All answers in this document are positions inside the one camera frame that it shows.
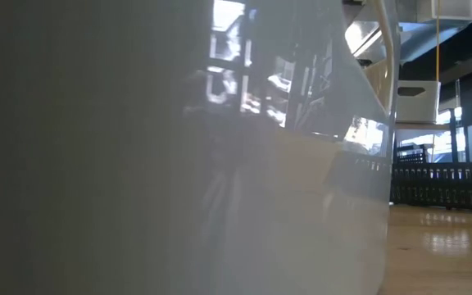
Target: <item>wooden floor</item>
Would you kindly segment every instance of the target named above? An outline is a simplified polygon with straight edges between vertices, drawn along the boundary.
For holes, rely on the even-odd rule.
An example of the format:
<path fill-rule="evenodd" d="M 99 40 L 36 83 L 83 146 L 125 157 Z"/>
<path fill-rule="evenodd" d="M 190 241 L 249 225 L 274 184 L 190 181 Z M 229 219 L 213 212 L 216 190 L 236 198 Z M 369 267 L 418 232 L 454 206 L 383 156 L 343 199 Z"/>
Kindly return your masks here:
<path fill-rule="evenodd" d="M 391 206 L 380 295 L 472 295 L 472 212 Z"/>

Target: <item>yellow cord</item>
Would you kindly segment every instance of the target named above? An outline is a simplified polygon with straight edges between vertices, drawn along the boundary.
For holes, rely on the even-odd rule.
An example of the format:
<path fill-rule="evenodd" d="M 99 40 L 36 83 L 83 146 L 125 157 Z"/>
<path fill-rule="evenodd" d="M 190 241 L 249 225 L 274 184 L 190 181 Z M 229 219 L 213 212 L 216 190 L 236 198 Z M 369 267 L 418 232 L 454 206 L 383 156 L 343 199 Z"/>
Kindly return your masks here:
<path fill-rule="evenodd" d="M 436 81 L 440 82 L 440 0 L 436 4 Z"/>

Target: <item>railing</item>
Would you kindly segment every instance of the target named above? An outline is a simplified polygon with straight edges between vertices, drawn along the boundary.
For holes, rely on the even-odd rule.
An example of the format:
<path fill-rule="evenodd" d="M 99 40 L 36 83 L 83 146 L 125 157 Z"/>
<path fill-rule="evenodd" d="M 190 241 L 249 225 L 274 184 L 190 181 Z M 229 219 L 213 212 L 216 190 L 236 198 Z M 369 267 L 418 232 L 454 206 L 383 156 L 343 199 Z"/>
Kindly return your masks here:
<path fill-rule="evenodd" d="M 394 164 L 391 202 L 472 210 L 472 163 Z"/>

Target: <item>white glossy surface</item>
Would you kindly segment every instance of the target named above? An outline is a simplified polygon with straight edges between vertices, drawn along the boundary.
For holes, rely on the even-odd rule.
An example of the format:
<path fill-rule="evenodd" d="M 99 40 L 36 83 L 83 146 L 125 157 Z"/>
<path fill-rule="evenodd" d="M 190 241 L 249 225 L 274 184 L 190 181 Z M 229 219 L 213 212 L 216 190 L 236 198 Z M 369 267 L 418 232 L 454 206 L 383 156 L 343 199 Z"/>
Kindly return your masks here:
<path fill-rule="evenodd" d="M 324 96 L 281 129 L 239 112 L 230 72 L 194 95 L 212 66 L 203 2 L 0 7 L 0 294 L 375 294 L 394 110 L 340 1 L 317 8 L 297 21 L 320 17 L 303 41 Z"/>

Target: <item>black railing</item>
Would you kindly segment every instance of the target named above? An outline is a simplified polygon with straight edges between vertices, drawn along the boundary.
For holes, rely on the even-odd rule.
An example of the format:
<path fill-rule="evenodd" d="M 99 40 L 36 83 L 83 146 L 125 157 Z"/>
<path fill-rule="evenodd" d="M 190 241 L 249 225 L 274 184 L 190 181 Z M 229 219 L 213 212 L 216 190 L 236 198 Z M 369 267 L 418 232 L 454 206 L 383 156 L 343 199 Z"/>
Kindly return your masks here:
<path fill-rule="evenodd" d="M 472 210 L 472 163 L 393 164 L 391 202 Z"/>

